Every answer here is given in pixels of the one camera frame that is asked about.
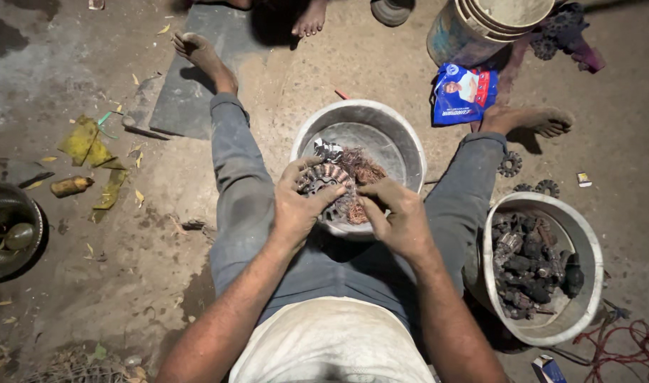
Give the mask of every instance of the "blue plastic bag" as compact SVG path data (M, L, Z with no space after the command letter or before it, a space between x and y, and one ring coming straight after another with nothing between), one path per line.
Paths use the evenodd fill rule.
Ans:
M433 123L452 125L481 120L483 112L495 103L497 82L496 70L479 72L450 63L440 65L433 90Z

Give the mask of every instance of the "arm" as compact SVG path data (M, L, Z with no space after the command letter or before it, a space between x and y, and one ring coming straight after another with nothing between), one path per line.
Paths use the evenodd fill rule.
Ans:
M319 157L306 157L287 166L275 187L275 220L268 240L188 327L159 370L158 383L220 382L232 367L317 216L346 192L345 187L328 187L310 198L297 194L300 171L319 162Z
M416 275L424 341L440 379L506 382L490 344L456 293L419 195L388 178L358 190L367 196L360 203L375 236L404 257ZM390 209L388 217L385 209Z

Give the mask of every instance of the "white t-shirt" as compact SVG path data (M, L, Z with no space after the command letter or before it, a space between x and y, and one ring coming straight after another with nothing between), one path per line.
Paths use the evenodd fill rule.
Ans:
M464 76L462 76L461 80L457 84L461 85L461 90L459 91L459 98L462 100L470 101L469 96L471 96L471 80L473 79L473 82L476 83L476 87L478 86L478 76L476 74L473 74L471 72L466 72Z
M389 310L326 296L286 305L256 327L230 383L434 383Z

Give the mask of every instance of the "bare foot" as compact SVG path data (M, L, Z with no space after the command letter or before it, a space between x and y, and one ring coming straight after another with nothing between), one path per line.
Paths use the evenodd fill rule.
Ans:
M322 25L325 25L325 11L327 11L327 2L329 0L310 0L308 8L299 17L299 20L294 24L291 29L291 34L294 36L310 36L322 30Z
M202 70L213 84L216 93L228 92L237 94L237 78L216 54L216 50L209 40L196 33L187 32L184 35L176 33L173 46L180 57L186 58Z
M532 129L545 138L568 133L575 119L569 113L552 107L512 109L494 105L483 114L481 132L507 135L517 127Z
M250 10L254 5L252 0L189 0L190 3L201 4L218 4L226 3L232 7L239 8L240 10Z

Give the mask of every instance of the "concrete floor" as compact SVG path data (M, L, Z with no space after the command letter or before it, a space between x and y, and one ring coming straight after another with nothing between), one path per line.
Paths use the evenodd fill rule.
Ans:
M39 160L56 173L52 180L94 172L97 185L57 200L47 185L28 192L50 224L48 248L27 274L0 284L0 344L14 362L0 376L16 381L43 366L55 350L100 342L121 357L138 353L156 374L161 359L185 326L213 301L201 232L181 235L168 215L181 220L216 219L215 179L207 141L168 142L123 132L116 117L105 127L118 140L102 137L130 174L116 206L98 225L90 207L108 172L73 168L56 145L82 113L102 117L116 103L128 105L143 80L166 72L173 57L168 36L156 32L171 23L182 28L184 11L173 0L109 1L103 11L82 2L0 0L0 157ZM239 68L240 99L252 115L252 132L271 175L288 162L298 127L334 101L340 88L352 98L380 101L414 126L426 151L427 179L446 169L468 126L432 128L431 80L436 66L425 38L443 1L420 2L404 25L389 29L374 20L364 1L332 1L324 30L294 51L276 47L265 57L247 57ZM565 55L542 62L530 52L512 95L514 106L558 106L575 114L572 133L538 139L533 152L510 143L524 165L514 178L498 176L493 200L517 183L553 178L561 199L584 214L600 237L606 270L612 275L604 296L649 323L649 4L594 13L584 35L600 48L608 65L595 75L578 72ZM126 158L143 144L142 167ZM594 182L580 188L575 173ZM134 190L145 195L141 209ZM65 234L58 232L68 226ZM97 264L86 243L108 261ZM17 324L2 324L15 316ZM614 350L631 350L616 339ZM592 348L561 345L591 357ZM541 351L502 354L516 382L531 382L529 363ZM586 367L558 359L568 381L584 379ZM637 369L645 379L644 370ZM624 367L607 366L605 382L634 381Z

